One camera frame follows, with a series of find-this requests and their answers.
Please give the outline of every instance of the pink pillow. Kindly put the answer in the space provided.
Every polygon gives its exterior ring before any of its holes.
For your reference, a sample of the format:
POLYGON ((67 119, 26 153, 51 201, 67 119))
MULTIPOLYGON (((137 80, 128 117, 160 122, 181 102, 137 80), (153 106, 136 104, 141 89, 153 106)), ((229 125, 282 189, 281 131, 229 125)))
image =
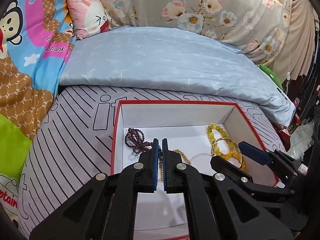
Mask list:
POLYGON ((111 18, 100 0, 67 0, 67 6, 79 40, 110 30, 111 18))

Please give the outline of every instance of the white box with red rim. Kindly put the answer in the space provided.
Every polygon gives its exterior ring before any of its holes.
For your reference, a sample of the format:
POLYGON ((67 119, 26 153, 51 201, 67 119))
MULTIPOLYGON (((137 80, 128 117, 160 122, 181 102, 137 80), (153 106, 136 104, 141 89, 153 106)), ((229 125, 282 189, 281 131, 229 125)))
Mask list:
MULTIPOLYGON (((124 143, 129 128, 144 133, 145 141, 167 138, 169 150, 179 149, 199 172, 213 175, 211 144, 206 129, 218 124, 237 144, 247 143, 265 150, 258 133, 236 103, 174 100, 121 100, 117 106, 113 133, 111 174, 121 172, 137 162, 139 155, 124 143)), ((215 139, 222 137, 216 130, 215 139)), ((220 151, 228 153, 226 142, 218 143, 220 151)), ((246 172, 258 184, 274 186, 278 178, 267 166, 261 166, 244 156, 246 172)), ((188 225, 183 194, 166 194, 158 172, 155 193, 139 193, 134 226, 135 240, 178 240, 188 237, 188 225)))

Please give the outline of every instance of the necklace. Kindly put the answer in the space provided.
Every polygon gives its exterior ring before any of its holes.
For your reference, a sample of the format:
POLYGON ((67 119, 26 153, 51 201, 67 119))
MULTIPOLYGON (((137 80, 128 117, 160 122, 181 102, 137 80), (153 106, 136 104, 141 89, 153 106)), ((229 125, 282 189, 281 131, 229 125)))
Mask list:
MULTIPOLYGON (((187 156, 179 149, 173 150, 173 152, 179 153, 182 158, 185 159, 185 161, 191 166, 191 161, 187 158, 187 156)), ((159 147, 159 169, 160 169, 160 180, 163 181, 163 155, 162 155, 162 150, 159 147)))
POLYGON ((148 150, 150 150, 148 147, 152 146, 151 142, 144 141, 144 134, 141 130, 133 128, 128 129, 128 132, 124 137, 124 143, 129 148, 132 148, 135 154, 147 152, 148 150))
POLYGON ((216 124, 210 124, 207 128, 207 136, 208 136, 208 139, 209 139, 211 146, 212 146, 212 148, 211 148, 211 156, 212 157, 213 156, 220 156, 223 159, 225 159, 226 161, 229 160, 230 158, 235 157, 236 160, 240 163, 239 168, 243 171, 246 170, 246 166, 245 166, 242 154, 240 156, 240 154, 235 151, 235 146, 236 146, 237 150, 240 152, 238 145, 229 138, 227 132, 223 128, 221 128, 220 126, 218 126, 216 124), (221 134, 222 138, 219 138, 218 140, 216 140, 214 138, 214 134, 213 134, 212 130, 217 130, 221 134), (223 154, 219 149, 218 141, 221 141, 221 140, 226 141, 226 143, 228 144, 230 151, 227 154, 223 154))

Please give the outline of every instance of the tiled floor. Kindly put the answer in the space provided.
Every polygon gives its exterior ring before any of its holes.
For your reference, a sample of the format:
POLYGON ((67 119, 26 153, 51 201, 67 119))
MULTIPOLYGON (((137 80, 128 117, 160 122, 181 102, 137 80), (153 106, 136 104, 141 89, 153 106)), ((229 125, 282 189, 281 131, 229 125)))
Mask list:
POLYGON ((291 148, 287 154, 295 159, 299 159, 308 149, 312 133, 313 123, 299 126, 291 135, 291 148))

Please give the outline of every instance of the floral fabric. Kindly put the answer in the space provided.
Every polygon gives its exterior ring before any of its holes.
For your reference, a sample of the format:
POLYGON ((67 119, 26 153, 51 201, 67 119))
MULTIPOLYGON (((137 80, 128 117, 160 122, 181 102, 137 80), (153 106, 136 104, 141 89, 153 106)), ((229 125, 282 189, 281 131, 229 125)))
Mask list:
POLYGON ((269 65, 288 33, 292 0, 101 0, 118 25, 180 28, 240 48, 269 65))

